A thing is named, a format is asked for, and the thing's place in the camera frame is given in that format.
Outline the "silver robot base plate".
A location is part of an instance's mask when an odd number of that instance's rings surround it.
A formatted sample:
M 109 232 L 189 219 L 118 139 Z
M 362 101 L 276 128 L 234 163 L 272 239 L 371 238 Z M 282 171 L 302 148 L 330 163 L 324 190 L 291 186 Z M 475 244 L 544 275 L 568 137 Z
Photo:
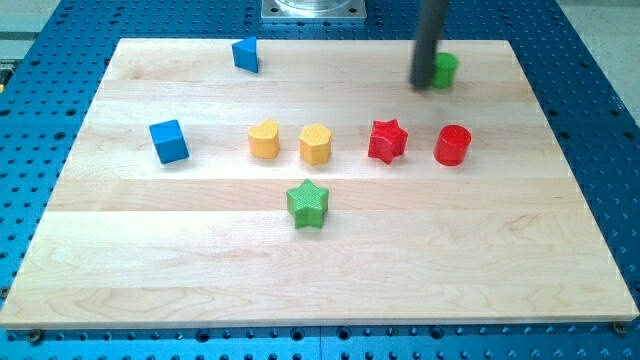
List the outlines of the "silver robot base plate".
M 261 18 L 289 19 L 365 19 L 365 0 L 262 0 Z

